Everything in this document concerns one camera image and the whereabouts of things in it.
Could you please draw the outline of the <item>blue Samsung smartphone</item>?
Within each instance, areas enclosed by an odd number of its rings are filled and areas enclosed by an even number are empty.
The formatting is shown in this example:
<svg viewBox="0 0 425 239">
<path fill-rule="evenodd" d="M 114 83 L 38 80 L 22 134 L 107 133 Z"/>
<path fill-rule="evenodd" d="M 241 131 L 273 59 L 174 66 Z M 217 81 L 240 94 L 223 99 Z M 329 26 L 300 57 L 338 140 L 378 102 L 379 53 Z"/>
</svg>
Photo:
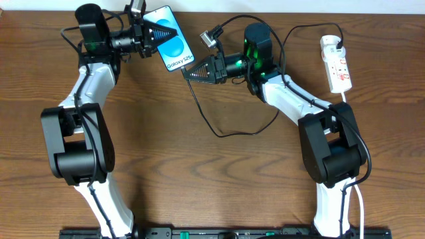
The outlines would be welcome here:
<svg viewBox="0 0 425 239">
<path fill-rule="evenodd" d="M 157 47 L 166 69 L 172 72 L 195 61 L 184 34 L 172 12 L 166 5 L 143 16 L 143 19 L 177 31 L 177 35 Z"/>
</svg>

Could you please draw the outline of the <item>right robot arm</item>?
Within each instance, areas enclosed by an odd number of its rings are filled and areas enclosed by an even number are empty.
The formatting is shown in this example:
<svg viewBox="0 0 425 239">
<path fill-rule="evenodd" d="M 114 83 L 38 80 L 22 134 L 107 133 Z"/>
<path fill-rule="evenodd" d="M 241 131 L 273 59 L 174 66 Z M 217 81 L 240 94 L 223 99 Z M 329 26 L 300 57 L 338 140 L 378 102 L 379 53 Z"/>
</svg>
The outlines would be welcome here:
<svg viewBox="0 0 425 239">
<path fill-rule="evenodd" d="M 266 23 L 245 28 L 244 50 L 236 54 L 224 55 L 218 39 L 222 32 L 218 25 L 200 35 L 217 53 L 183 70 L 185 80 L 224 84 L 229 78 L 243 78 L 252 95 L 290 118 L 299 131 L 303 164 L 316 183 L 314 236 L 353 237 L 349 195 L 369 177 L 370 169 L 361 179 L 357 176 L 362 165 L 371 165 L 371 155 L 351 106 L 320 100 L 299 87 L 286 74 L 285 53 L 280 53 L 279 62 L 274 61 L 272 39 L 277 35 Z"/>
</svg>

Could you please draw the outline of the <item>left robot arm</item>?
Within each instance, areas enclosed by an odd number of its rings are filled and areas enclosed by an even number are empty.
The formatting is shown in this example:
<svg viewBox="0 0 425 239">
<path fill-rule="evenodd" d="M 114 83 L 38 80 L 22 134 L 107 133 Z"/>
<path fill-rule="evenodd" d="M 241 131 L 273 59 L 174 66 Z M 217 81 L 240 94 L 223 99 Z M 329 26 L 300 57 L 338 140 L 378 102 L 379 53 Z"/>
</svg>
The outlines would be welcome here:
<svg viewBox="0 0 425 239">
<path fill-rule="evenodd" d="M 69 95 L 41 113 L 42 130 L 52 174 L 64 179 L 86 200 L 99 222 L 93 232 L 71 230 L 60 237 L 142 238 L 133 212 L 124 202 L 112 171 L 115 152 L 102 108 L 116 86 L 121 62 L 131 54 L 148 58 L 177 31 L 143 20 L 145 1 L 131 1 L 123 14 L 129 28 L 111 31 L 108 20 L 119 13 L 94 3 L 75 11 L 82 40 L 71 44 L 78 56 L 79 77 Z"/>
</svg>

